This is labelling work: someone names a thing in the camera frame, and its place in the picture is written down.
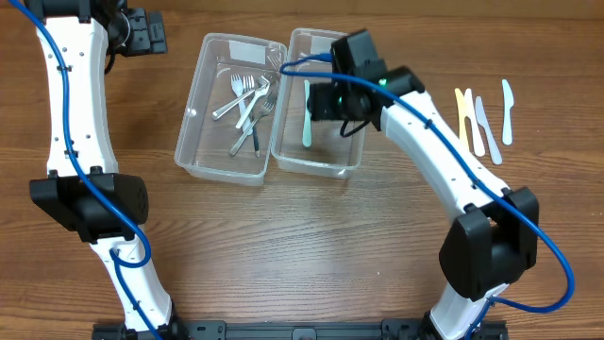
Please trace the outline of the yellow plastic knife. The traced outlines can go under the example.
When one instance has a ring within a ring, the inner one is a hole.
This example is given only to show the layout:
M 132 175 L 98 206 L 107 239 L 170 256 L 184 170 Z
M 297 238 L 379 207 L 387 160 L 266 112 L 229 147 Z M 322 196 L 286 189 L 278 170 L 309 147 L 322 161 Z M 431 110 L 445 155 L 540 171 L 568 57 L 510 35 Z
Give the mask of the yellow plastic knife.
M 457 108 L 458 108 L 458 118 L 459 118 L 459 139 L 461 141 L 462 146 L 468 150 L 468 135 L 465 125 L 465 119 L 467 117 L 467 108 L 466 102 L 463 93 L 459 88 L 454 89 L 454 94 L 456 97 Z

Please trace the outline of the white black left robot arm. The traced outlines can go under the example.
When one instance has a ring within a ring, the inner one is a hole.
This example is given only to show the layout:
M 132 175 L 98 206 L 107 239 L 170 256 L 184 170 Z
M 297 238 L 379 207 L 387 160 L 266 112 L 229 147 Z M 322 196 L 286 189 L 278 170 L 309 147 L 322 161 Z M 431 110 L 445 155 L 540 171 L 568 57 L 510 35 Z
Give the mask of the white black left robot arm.
M 162 287 L 143 232 L 143 180 L 120 172 L 109 137 L 105 76 L 116 56 L 167 52 L 159 12 L 125 1 L 16 1 L 37 28 L 48 78 L 51 144 L 32 201 L 78 234 L 106 267 L 125 321 L 93 328 L 95 339 L 186 339 L 189 331 Z

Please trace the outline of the clear plastic left container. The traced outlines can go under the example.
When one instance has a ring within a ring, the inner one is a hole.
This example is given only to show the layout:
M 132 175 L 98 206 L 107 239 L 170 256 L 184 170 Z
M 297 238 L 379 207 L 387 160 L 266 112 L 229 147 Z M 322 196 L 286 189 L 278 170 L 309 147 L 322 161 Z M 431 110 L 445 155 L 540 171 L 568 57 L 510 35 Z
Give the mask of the clear plastic left container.
M 287 47 L 280 42 L 226 33 L 210 33 L 201 45 L 193 82 L 179 132 L 175 163 L 190 175 L 250 186 L 260 186 L 270 157 L 274 109 L 257 125 L 260 157 L 254 155 L 252 137 L 247 136 L 239 152 L 229 149 L 242 135 L 235 128 L 240 119 L 239 105 L 214 121 L 211 114 L 234 100 L 231 76 L 266 76 L 268 92 L 278 92 L 278 67 Z

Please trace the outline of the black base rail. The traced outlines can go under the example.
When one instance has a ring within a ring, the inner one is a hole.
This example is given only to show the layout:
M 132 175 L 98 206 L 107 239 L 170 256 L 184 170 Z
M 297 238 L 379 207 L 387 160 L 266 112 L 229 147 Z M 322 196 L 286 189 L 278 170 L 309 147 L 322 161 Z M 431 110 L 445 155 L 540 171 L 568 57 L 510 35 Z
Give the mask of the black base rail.
M 189 339 L 420 339 L 420 319 L 383 319 L 381 322 L 320 322 L 320 323 L 226 323 L 218 320 L 186 322 Z M 120 325 L 94 325 L 91 338 L 126 339 Z M 505 321 L 484 322 L 472 339 L 507 340 Z

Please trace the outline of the small white plastic fork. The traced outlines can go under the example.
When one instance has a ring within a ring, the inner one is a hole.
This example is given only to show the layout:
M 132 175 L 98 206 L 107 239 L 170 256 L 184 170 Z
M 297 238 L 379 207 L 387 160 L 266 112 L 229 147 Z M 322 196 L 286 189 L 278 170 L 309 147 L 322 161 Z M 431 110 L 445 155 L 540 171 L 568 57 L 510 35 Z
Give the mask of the small white plastic fork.
M 233 74 L 231 76 L 230 83 L 231 83 L 231 89 L 236 96 L 240 96 L 244 93 L 245 87 L 243 84 L 243 79 L 238 74 Z M 243 114 L 244 110 L 245 110 L 245 105 L 244 105 L 244 102 L 242 101 L 239 103 L 240 114 Z

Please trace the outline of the cream plastic knife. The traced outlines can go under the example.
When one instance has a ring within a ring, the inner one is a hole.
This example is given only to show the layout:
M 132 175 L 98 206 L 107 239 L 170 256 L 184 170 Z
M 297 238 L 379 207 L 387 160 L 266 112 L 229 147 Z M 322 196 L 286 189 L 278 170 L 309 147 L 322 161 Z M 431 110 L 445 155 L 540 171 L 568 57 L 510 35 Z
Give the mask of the cream plastic knife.
M 480 135 L 476 111 L 474 106 L 474 98 L 472 90 L 467 88 L 464 92 L 464 100 L 466 104 L 466 116 L 470 120 L 473 150 L 476 156 L 483 157 L 486 154 L 485 147 Z

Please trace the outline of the black handled fork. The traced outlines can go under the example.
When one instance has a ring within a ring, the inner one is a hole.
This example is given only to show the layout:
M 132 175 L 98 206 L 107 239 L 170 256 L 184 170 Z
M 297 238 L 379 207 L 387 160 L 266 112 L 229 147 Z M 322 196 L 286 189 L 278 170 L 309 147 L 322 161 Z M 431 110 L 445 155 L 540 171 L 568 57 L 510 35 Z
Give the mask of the black handled fork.
M 250 115 L 250 121 L 253 123 L 253 121 L 255 120 L 255 116 L 254 114 Z M 255 156 L 257 158 L 260 157 L 260 141 L 259 141 L 259 137 L 258 137 L 258 132 L 257 132 L 257 127 L 253 126 L 252 127 L 252 137 L 253 137 L 253 145 L 254 145 L 254 152 L 255 152 Z

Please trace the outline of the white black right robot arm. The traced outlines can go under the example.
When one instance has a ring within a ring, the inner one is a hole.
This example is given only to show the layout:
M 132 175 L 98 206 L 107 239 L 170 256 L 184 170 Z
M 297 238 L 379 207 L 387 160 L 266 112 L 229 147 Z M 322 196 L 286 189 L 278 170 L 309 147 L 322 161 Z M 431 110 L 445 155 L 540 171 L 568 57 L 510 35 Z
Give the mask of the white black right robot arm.
M 536 264 L 536 196 L 511 190 L 465 150 L 421 80 L 406 66 L 388 69 L 368 31 L 310 60 L 331 66 L 310 85 L 311 120 L 374 126 L 411 158 L 444 205 L 451 227 L 438 260 L 446 286 L 417 338 L 474 338 L 487 309 Z

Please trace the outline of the translucent white plastic knife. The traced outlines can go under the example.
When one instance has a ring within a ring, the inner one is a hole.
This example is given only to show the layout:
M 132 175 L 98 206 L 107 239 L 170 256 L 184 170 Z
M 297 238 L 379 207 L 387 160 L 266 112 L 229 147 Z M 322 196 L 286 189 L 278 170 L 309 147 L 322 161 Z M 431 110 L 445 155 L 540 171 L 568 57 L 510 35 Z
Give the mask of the translucent white plastic knife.
M 491 128 L 489 126 L 486 112 L 483 107 L 482 98 L 480 96 L 476 97 L 475 112 L 476 112 L 478 124 L 483 128 L 483 130 L 485 132 L 491 160 L 492 160 L 493 164 L 501 165 L 503 162 L 503 159 L 502 159 L 501 153 L 499 151 L 499 148 L 496 144 L 495 136 L 492 133 Z

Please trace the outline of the mint green plastic knife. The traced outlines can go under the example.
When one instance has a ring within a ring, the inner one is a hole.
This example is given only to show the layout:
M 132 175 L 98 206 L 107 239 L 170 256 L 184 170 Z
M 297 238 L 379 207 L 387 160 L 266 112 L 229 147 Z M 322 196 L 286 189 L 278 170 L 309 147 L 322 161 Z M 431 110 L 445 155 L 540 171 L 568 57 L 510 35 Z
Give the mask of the mint green plastic knife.
M 304 93 L 305 93 L 305 102 L 304 102 L 304 123 L 303 123 L 303 131 L 302 131 L 302 145 L 306 148 L 310 148 L 312 144 L 312 135 L 311 135 L 311 116 L 309 109 L 309 99 L 310 99 L 310 82 L 305 79 L 304 80 Z

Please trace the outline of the clear plastic container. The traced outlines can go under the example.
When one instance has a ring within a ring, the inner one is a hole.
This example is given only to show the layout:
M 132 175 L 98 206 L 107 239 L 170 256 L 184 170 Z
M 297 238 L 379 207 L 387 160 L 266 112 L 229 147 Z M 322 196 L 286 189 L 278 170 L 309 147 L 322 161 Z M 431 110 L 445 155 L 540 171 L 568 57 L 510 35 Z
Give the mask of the clear plastic container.
M 331 43 L 345 35 L 343 32 L 296 28 L 292 32 L 284 62 L 328 53 Z M 329 63 L 315 60 L 288 67 L 287 71 L 332 72 Z M 311 144 L 309 147 L 303 146 L 305 83 L 329 84 L 330 79 L 281 76 L 280 80 L 271 145 L 277 166 L 290 172 L 347 179 L 361 163 L 365 129 L 352 137 L 342 138 L 341 121 L 311 121 Z
M 201 45 L 193 82 L 179 132 L 175 163 L 190 175 L 250 186 L 260 186 L 270 157 L 274 109 L 257 125 L 260 157 L 254 155 L 252 137 L 247 136 L 239 152 L 229 149 L 242 135 L 235 128 L 240 119 L 239 105 L 214 121 L 211 114 L 234 100 L 231 76 L 266 76 L 268 92 L 278 92 L 278 67 L 287 47 L 280 42 L 226 33 L 210 33 Z

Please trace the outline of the clear plastic right container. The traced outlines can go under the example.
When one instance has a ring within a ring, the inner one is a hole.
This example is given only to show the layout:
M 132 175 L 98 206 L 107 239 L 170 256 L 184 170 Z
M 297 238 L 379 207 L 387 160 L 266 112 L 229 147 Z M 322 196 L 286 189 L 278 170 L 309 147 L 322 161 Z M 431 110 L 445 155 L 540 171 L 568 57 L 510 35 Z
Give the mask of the clear plastic right container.
M 292 32 L 284 62 L 328 53 L 331 43 L 345 35 L 343 32 L 296 28 Z M 315 60 L 288 67 L 287 71 L 332 72 L 329 63 Z M 290 172 L 347 179 L 361 163 L 365 129 L 352 137 L 342 138 L 341 121 L 311 121 L 311 144 L 309 147 L 303 146 L 305 83 L 329 84 L 330 79 L 281 76 L 280 80 L 271 145 L 277 166 Z

